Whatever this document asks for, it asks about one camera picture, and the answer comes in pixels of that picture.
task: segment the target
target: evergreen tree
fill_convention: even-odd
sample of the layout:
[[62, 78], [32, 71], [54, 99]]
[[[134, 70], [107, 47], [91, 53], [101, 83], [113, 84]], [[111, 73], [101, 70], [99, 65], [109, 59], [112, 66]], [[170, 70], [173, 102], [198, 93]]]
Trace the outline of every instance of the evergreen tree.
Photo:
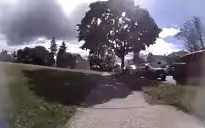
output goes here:
[[62, 42], [59, 50], [58, 50], [58, 54], [56, 57], [56, 64], [57, 67], [63, 67], [64, 66], [64, 55], [66, 54], [66, 50], [67, 50], [67, 46], [65, 41]]
[[56, 52], [57, 52], [57, 44], [55, 41], [55, 37], [53, 37], [51, 40], [51, 46], [50, 46], [50, 57], [51, 57], [50, 65], [51, 66], [55, 64], [54, 57], [56, 56]]

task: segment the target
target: car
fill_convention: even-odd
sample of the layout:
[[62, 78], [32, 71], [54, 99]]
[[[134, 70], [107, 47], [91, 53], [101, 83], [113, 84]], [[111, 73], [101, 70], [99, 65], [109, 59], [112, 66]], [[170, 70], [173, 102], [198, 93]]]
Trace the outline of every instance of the car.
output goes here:
[[132, 64], [132, 65], [127, 65], [125, 67], [125, 73], [127, 74], [136, 74], [136, 72], [137, 72], [137, 65]]
[[141, 64], [138, 66], [137, 76], [150, 79], [161, 78], [162, 81], [166, 80], [166, 72], [164, 68], [153, 68], [149, 63]]

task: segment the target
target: green grass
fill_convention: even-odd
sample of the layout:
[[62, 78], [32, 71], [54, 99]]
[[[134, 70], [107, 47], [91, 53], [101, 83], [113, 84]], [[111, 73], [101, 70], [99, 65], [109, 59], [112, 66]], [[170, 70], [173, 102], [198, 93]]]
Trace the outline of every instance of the green grass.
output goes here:
[[65, 126], [94, 88], [89, 74], [46, 67], [0, 64], [6, 73], [11, 104], [6, 119], [11, 128]]
[[191, 112], [197, 90], [195, 87], [160, 85], [158, 87], [143, 87], [143, 91], [162, 103], [176, 106], [185, 112]]

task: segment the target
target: cloud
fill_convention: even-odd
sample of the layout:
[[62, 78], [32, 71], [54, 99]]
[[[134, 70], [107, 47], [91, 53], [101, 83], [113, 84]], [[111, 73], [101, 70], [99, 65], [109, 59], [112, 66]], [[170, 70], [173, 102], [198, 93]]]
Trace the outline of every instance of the cloud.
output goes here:
[[75, 38], [71, 21], [55, 0], [19, 0], [9, 11], [1, 11], [0, 32], [9, 45], [25, 44], [38, 37]]
[[157, 39], [155, 44], [149, 46], [145, 51], [142, 51], [142, 53], [148, 54], [149, 52], [151, 52], [155, 55], [164, 55], [179, 50], [180, 49], [178, 49], [175, 45], [166, 42], [163, 39]]
[[159, 37], [160, 38], [166, 38], [168, 36], [174, 36], [179, 32], [180, 32], [180, 30], [175, 29], [175, 28], [163, 28], [162, 32], [159, 35]]

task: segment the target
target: white cloud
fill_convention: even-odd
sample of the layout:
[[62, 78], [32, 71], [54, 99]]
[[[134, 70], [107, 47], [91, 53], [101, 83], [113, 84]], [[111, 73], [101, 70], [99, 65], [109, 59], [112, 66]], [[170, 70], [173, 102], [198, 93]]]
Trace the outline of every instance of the white cloud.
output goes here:
[[157, 39], [156, 43], [148, 47], [142, 53], [147, 54], [149, 52], [153, 53], [154, 55], [164, 55], [170, 54], [171, 52], [179, 51], [173, 44], [166, 42], [163, 39]]
[[163, 38], [166, 38], [168, 36], [174, 36], [179, 32], [180, 32], [180, 30], [175, 29], [175, 28], [163, 28], [163, 30], [160, 33], [159, 37], [163, 39]]

